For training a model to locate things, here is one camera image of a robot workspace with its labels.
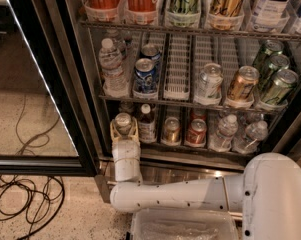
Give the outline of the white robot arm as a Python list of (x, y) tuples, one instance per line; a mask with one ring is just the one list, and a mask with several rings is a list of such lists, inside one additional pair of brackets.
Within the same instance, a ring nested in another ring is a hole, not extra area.
[(147, 185), (140, 169), (138, 128), (126, 136), (114, 126), (110, 132), (116, 180), (110, 202), (116, 210), (224, 210), (242, 215), (243, 240), (301, 240), (301, 168), (289, 157), (263, 153), (241, 174)]

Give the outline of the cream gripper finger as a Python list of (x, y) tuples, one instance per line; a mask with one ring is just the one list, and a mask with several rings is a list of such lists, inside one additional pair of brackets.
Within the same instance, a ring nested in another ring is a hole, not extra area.
[(121, 135), (119, 134), (119, 132), (117, 131), (117, 129), (115, 127), (114, 120), (112, 120), (110, 122), (110, 137), (111, 137), (111, 140), (113, 142), (118, 142), (120, 140), (120, 137), (121, 137)]
[(132, 118), (132, 127), (129, 136), (133, 141), (135, 142), (139, 141), (138, 123), (135, 117)]

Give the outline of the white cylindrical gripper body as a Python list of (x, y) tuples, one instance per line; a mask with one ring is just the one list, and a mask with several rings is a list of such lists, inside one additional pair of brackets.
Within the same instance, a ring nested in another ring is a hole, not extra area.
[(140, 146), (133, 140), (119, 140), (112, 145), (115, 179), (135, 182), (141, 178)]

